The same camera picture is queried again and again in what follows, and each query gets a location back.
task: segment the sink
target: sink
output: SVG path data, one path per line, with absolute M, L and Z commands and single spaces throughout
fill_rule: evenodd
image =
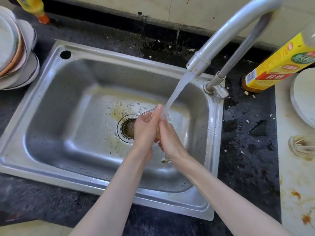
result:
M 186 69 L 58 40 L 0 139 L 0 172 L 101 194 L 132 148 L 135 118 L 164 104 Z M 195 77 L 169 111 L 188 153 L 217 176 L 223 102 Z M 134 203 L 212 220 L 157 144 Z

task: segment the faucet spout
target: faucet spout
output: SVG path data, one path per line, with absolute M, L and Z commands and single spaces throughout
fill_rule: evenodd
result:
M 238 33 L 252 22 L 257 20 L 249 36 L 242 42 L 221 71 L 206 86 L 209 92 L 213 86 L 219 85 L 226 74 L 253 46 L 257 38 L 278 14 L 283 0 L 251 0 L 231 17 L 211 38 L 201 47 L 186 64 L 187 69 L 194 75 L 202 74 L 210 65 L 211 60 L 226 46 Z

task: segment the person's left hand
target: person's left hand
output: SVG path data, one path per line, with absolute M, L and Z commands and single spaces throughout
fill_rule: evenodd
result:
M 155 141 L 155 134 L 162 112 L 163 106 L 158 104 L 153 114 L 149 112 L 141 117 L 138 116 L 134 125 L 135 140 L 133 148 L 136 149 L 141 156 L 145 157 L 146 162 L 149 162 L 152 157 L 152 145 Z

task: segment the wet countertop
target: wet countertop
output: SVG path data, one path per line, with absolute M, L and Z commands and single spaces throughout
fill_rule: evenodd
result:
M 73 17 L 69 10 L 74 8 L 73 13 L 77 13 L 76 7 L 58 7 L 57 13 L 60 15 L 48 13 L 52 20 L 51 25 L 38 23 L 34 16 L 19 7 L 14 9 L 17 17 L 30 22 L 37 32 L 34 52 L 41 64 L 55 40 L 62 39 L 185 67 L 193 51 L 208 39 L 183 31 L 177 36 L 177 31 L 127 18 L 123 18 L 129 22 L 125 25 L 122 18 L 118 18 L 115 23 L 113 17 L 108 25 L 87 22 L 82 16 L 75 16 L 76 19 L 62 16 L 62 10 L 66 9 L 69 16 Z M 214 75 L 219 71 L 237 46 L 229 44 L 212 61 L 206 73 Z M 245 95 L 240 88 L 240 78 L 255 68 L 268 54 L 268 51 L 252 48 L 227 76 L 226 87 L 230 96 L 224 101 L 218 178 L 280 221 L 274 88 L 255 95 L 255 98 Z M 0 91 L 0 135 L 27 89 L 28 87 Z M 74 227 L 97 198 L 98 196 L 0 173 L 0 224 L 41 219 Z M 132 205 L 124 235 L 231 235 L 231 232 L 217 214 L 209 222 Z

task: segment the running water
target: running water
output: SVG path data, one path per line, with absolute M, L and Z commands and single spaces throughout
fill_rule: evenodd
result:
M 195 77 L 190 71 L 186 71 L 186 73 L 183 75 L 182 79 L 179 80 L 174 92 L 172 93 L 171 97 L 168 99 L 163 113 L 164 115 L 167 115 L 167 112 L 169 111 L 169 108 L 173 104 L 173 102 L 177 99 L 178 95 L 181 93 L 181 91 L 184 89 L 184 87 Z

